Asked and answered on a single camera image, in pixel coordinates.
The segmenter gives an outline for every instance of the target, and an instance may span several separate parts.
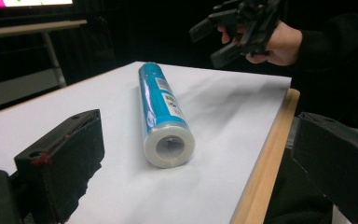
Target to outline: human hand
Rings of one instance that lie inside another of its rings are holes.
[[[223,44],[226,44],[231,40],[225,26],[218,26],[217,30],[222,33]],[[244,34],[245,32],[246,28],[243,25],[237,25],[237,33]],[[232,41],[236,42],[240,39],[240,36],[236,36]],[[266,46],[268,55],[252,55],[251,53],[248,53],[245,57],[251,63],[269,62],[280,66],[290,65],[297,60],[301,41],[302,34],[299,30],[279,21]]]

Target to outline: plastic wrap roll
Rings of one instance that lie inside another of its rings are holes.
[[[146,158],[161,168],[189,161],[194,136],[161,68],[156,63],[145,63],[139,69],[139,84]]]

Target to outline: white tabletop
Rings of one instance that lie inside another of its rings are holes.
[[[105,157],[68,223],[229,223],[289,77],[159,64],[196,148],[160,169],[144,155],[138,69],[131,63],[0,111],[0,169],[74,114],[100,109]]]

